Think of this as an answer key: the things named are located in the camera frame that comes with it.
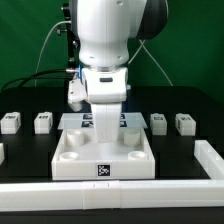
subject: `cylindrical hole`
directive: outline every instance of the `cylindrical hole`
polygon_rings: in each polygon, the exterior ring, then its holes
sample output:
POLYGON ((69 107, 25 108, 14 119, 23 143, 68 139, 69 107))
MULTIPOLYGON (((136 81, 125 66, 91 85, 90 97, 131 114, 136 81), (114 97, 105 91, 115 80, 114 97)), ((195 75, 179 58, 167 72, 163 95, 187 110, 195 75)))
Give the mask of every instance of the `cylindrical hole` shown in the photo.
POLYGON ((147 160, 148 155, 142 151, 133 151, 128 153, 129 160, 147 160))
POLYGON ((64 152, 59 156, 60 161, 75 161, 79 159, 79 154, 76 152, 64 152))

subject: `cable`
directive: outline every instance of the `cable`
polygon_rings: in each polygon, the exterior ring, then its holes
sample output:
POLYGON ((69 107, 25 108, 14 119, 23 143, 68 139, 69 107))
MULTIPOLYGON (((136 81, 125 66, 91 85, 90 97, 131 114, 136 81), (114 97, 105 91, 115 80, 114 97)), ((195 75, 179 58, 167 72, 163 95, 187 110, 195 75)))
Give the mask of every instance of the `cable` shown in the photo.
POLYGON ((19 79, 14 79, 10 82, 7 82, 1 89, 1 92, 3 92, 7 86, 9 86, 10 84, 14 83, 14 82, 18 82, 18 81, 25 81, 25 80, 35 80, 35 79, 40 79, 40 80, 71 80, 71 78, 65 78, 65 77, 62 77, 62 78, 39 78, 39 77, 30 77, 30 78, 19 78, 19 79))
POLYGON ((53 30, 58 26, 58 25, 61 25, 61 24, 66 24, 66 23, 70 23, 71 24, 71 21, 62 21, 62 22, 59 22, 57 24, 55 24, 51 30, 49 31, 47 37, 45 38, 45 41, 44 41, 44 44, 41 48, 41 51, 40 51, 40 55, 39 55, 39 60, 38 60, 38 63, 37 63, 37 68, 36 68, 36 73, 38 72, 38 69, 39 69, 39 66, 40 66, 40 62, 41 62, 41 57, 42 57, 42 54, 43 54, 43 51, 44 51, 44 48, 48 42, 48 39, 49 37, 51 36, 51 33, 53 32, 53 30))
POLYGON ((154 61, 154 63, 158 66, 158 68, 160 69, 160 71, 163 73, 163 75, 165 76, 165 78, 167 79, 167 81, 169 82, 169 84, 171 86, 173 86, 173 83, 171 82, 170 78, 168 77, 168 75, 166 74, 166 72, 163 70, 163 68, 160 66, 160 64, 156 61, 156 59, 149 53, 149 51, 147 50, 147 48, 145 47, 144 43, 143 43, 143 49, 145 50, 145 52, 149 55, 149 57, 154 61))
POLYGON ((54 69, 54 70, 47 70, 47 71, 35 73, 34 75, 31 75, 31 76, 27 77, 27 80, 24 80, 23 82, 21 82, 18 85, 18 87, 23 87, 27 82, 29 82, 29 78, 38 77, 38 76, 41 76, 41 75, 62 73, 62 72, 66 72, 66 69, 54 69))
POLYGON ((136 58, 136 56, 138 55, 139 51, 143 48, 145 44, 145 40, 141 43, 141 46, 138 48, 138 50, 135 52, 134 56, 131 58, 131 60, 128 62, 128 64, 130 65, 132 63, 132 61, 136 58))

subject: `small white cube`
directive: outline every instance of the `small white cube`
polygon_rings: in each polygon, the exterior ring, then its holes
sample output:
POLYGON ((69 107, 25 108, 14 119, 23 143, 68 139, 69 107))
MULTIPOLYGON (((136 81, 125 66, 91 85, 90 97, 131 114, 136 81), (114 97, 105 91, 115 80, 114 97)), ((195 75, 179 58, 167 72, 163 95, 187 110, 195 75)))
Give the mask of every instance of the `small white cube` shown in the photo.
POLYGON ((2 134, 16 134, 20 126, 21 115, 17 112, 7 113, 1 120, 2 134))
POLYGON ((39 113, 34 120, 35 134, 49 134, 53 125, 52 113, 39 113))
POLYGON ((0 143, 0 165, 3 163, 4 159, 5 159, 4 147, 3 144, 0 143))
POLYGON ((153 135, 167 134, 167 121, 163 114, 151 114, 150 127, 153 135))
POLYGON ((175 126, 182 136, 195 136, 196 122, 189 114, 177 114, 175 126))

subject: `black label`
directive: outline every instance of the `black label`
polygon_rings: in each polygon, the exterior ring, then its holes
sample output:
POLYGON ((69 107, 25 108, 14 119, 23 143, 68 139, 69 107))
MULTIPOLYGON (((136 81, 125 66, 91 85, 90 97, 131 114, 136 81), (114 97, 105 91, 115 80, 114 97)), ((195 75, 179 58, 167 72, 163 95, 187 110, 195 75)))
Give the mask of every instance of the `black label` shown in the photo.
POLYGON ((83 114, 83 120, 92 120, 93 115, 92 114, 83 114))
POLYGON ((110 165, 98 165, 98 177, 110 176, 110 165))
POLYGON ((125 119, 125 115, 124 114, 121 114, 121 119, 125 119))
POLYGON ((16 118, 16 116, 7 116, 7 117, 5 117, 6 119, 14 119, 14 118, 16 118))
POLYGON ((92 121, 83 121, 82 122, 82 128, 91 128, 91 127, 93 127, 92 121))
POLYGON ((48 119, 48 116, 39 116, 40 119, 48 119))
POLYGON ((126 128, 127 127, 127 122, 126 121, 120 121, 120 127, 121 128, 126 128))
POLYGON ((162 117, 154 117, 154 120, 155 120, 155 121, 162 121, 163 118, 162 118, 162 117))
POLYGON ((181 120, 182 121, 190 121, 191 119, 189 117, 182 117, 181 120))

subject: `white platform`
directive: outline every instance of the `white platform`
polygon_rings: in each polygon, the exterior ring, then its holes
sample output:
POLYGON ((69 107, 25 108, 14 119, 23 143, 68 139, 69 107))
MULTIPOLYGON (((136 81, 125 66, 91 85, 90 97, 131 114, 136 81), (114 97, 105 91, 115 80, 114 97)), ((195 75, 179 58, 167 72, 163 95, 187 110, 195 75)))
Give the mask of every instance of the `white platform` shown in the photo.
POLYGON ((118 141, 114 143, 96 142, 92 128, 64 130, 52 160, 53 179, 154 178, 155 160, 151 148, 144 130, 137 130, 140 131, 138 146, 124 144, 124 132, 127 128, 120 128, 118 141), (83 145, 77 145, 70 139, 71 133, 77 131, 84 135, 83 145))

